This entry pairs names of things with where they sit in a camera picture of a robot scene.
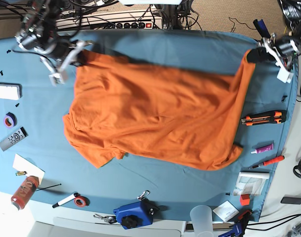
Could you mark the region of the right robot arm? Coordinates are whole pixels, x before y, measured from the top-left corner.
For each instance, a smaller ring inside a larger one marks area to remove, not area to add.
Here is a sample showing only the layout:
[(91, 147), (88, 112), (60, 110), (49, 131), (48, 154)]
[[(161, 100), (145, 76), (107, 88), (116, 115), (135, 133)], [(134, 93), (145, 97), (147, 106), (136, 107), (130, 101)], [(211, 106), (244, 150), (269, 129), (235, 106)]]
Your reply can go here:
[(71, 35), (59, 35), (56, 21), (65, 6), (62, 0), (37, 0), (32, 11), (26, 13), (20, 31), (15, 35), (20, 50), (12, 48), (15, 53), (33, 54), (49, 70), (49, 79), (53, 85), (64, 84), (68, 78), (66, 69), (86, 64), (84, 48), (92, 45), (90, 40), (72, 40), (80, 29)]

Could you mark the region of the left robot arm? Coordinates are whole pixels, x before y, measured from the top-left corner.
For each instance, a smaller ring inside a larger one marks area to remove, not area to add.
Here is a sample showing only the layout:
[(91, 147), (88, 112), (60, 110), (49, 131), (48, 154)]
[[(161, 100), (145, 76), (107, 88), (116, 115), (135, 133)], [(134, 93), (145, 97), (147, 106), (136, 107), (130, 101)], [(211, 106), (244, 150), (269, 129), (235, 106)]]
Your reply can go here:
[(301, 55), (301, 0), (279, 0), (284, 20), (289, 30), (282, 36), (270, 34), (259, 20), (254, 25), (261, 35), (257, 47), (247, 56), (249, 62), (272, 61), (279, 72), (277, 78), (283, 83), (290, 83), (293, 78), (293, 64)]

